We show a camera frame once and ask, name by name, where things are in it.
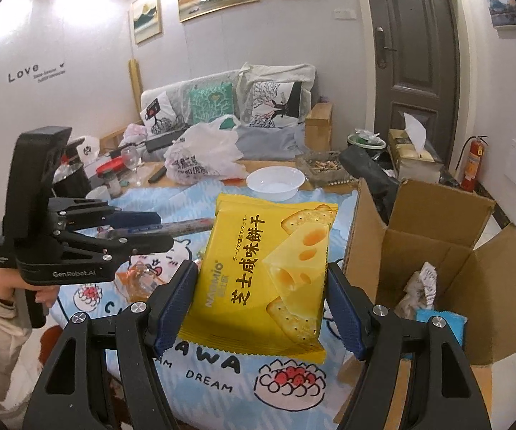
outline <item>wall outlet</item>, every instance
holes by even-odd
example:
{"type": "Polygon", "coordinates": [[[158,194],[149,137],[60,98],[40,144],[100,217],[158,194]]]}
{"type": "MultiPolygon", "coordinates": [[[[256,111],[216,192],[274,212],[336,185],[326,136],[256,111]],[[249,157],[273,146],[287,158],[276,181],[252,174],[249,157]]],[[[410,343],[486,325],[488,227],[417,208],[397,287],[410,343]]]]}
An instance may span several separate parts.
{"type": "Polygon", "coordinates": [[[334,10],[334,19],[355,19],[355,9],[338,8],[334,10]]]}

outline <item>cracker illustration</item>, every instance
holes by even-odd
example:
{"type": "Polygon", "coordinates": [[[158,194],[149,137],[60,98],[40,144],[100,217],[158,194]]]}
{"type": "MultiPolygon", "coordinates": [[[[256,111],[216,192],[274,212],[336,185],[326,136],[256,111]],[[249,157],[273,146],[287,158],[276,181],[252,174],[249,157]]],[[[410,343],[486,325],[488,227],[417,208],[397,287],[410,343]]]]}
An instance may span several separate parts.
{"type": "Polygon", "coordinates": [[[266,312],[294,343],[305,346],[317,344],[316,320],[303,319],[291,314],[281,297],[277,297],[269,303],[266,306],[266,312]]]}
{"type": "Polygon", "coordinates": [[[314,210],[300,210],[290,215],[282,222],[282,229],[288,234],[292,234],[304,223],[325,223],[331,227],[334,223],[336,210],[328,205],[318,205],[314,210]]]}

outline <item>person's hand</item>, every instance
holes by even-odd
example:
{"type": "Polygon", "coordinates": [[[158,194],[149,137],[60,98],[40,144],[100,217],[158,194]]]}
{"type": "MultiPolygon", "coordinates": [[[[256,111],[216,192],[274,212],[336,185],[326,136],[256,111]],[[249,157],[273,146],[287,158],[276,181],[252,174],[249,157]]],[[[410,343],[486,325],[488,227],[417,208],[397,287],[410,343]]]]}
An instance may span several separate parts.
{"type": "Polygon", "coordinates": [[[51,308],[59,296],[59,286],[32,286],[25,283],[19,270],[0,268],[0,299],[13,301],[15,290],[36,291],[35,302],[51,308]]]}

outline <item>door handle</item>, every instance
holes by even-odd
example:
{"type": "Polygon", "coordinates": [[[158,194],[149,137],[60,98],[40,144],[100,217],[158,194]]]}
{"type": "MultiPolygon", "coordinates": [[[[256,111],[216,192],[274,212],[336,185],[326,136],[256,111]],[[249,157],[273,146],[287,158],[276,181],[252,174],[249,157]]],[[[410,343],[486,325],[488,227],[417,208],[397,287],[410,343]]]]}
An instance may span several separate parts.
{"type": "Polygon", "coordinates": [[[388,67],[388,59],[386,56],[387,52],[397,51],[397,49],[385,46],[385,33],[383,32],[383,27],[376,27],[375,40],[377,66],[381,69],[385,69],[388,67]]]}

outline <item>dark brown door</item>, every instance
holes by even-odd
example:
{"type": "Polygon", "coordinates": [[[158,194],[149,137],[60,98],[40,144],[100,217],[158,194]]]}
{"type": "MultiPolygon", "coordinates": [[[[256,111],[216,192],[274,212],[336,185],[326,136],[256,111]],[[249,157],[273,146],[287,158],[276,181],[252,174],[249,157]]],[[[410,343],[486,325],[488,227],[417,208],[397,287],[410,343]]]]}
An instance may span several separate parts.
{"type": "Polygon", "coordinates": [[[441,159],[451,160],[459,63],[451,0],[369,0],[376,41],[375,131],[415,116],[441,159]]]}

